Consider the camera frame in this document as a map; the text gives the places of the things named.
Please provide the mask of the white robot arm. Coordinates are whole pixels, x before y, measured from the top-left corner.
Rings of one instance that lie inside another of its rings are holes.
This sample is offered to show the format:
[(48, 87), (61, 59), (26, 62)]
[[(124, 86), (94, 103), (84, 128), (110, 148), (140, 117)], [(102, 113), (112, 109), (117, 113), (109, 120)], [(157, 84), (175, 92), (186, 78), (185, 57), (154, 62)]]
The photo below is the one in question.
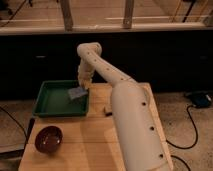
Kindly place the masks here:
[(111, 109), (126, 171), (173, 171), (149, 107), (148, 93), (131, 76), (101, 57), (98, 42), (77, 46), (78, 82), (85, 86), (97, 72), (112, 87)]

